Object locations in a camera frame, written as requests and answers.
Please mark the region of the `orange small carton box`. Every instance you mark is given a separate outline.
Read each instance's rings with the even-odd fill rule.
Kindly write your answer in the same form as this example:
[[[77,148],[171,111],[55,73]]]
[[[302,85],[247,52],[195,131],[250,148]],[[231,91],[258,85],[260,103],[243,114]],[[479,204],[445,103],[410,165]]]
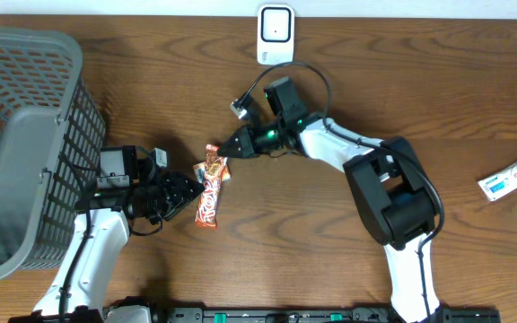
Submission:
[[[193,166],[193,171],[195,173],[195,177],[197,179],[197,181],[201,184],[204,183],[204,180],[205,180],[205,164],[203,162],[200,162],[198,164],[195,164]],[[222,182],[225,182],[225,181],[228,181],[231,179],[231,172],[230,172],[230,169],[228,167],[225,167],[223,169],[223,174],[222,174]]]

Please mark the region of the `red Top chocolate bar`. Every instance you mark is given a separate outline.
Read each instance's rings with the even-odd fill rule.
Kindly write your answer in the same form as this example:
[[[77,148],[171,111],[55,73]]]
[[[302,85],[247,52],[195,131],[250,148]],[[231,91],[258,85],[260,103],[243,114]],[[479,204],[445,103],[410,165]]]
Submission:
[[[200,195],[195,224],[201,228],[215,228],[216,214],[218,206],[218,197],[222,187],[223,169],[228,167],[227,157],[221,157],[217,154],[218,146],[208,144],[206,146],[206,159],[202,161],[205,164],[205,190]]]

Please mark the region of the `white Panadol box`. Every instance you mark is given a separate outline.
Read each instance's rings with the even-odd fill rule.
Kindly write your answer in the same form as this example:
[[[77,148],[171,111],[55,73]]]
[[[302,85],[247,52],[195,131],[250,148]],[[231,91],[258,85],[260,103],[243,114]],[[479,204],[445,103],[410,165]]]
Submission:
[[[517,161],[497,173],[478,181],[486,198],[496,201],[517,189]]]

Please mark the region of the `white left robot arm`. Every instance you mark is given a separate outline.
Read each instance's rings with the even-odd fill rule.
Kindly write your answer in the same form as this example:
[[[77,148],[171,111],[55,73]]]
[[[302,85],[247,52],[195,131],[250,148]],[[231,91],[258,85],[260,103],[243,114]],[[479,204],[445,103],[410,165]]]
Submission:
[[[137,145],[107,146],[92,168],[95,181],[80,186],[74,234],[57,275],[21,322],[164,322],[165,312],[141,297],[105,304],[118,256],[134,220],[160,230],[204,191],[203,184],[168,170],[167,153]]]

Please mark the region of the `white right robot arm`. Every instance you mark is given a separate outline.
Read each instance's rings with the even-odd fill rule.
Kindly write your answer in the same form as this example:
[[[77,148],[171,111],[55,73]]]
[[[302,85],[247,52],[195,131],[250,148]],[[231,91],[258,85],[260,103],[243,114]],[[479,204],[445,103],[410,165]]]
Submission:
[[[430,250],[443,227],[443,202],[409,141],[370,138],[341,127],[326,110],[309,110],[288,77],[264,93],[274,121],[261,122],[244,92],[231,109],[245,124],[220,146],[219,155],[251,159],[287,149],[341,171],[364,228],[384,248],[392,311],[402,322],[435,322],[442,305]]]

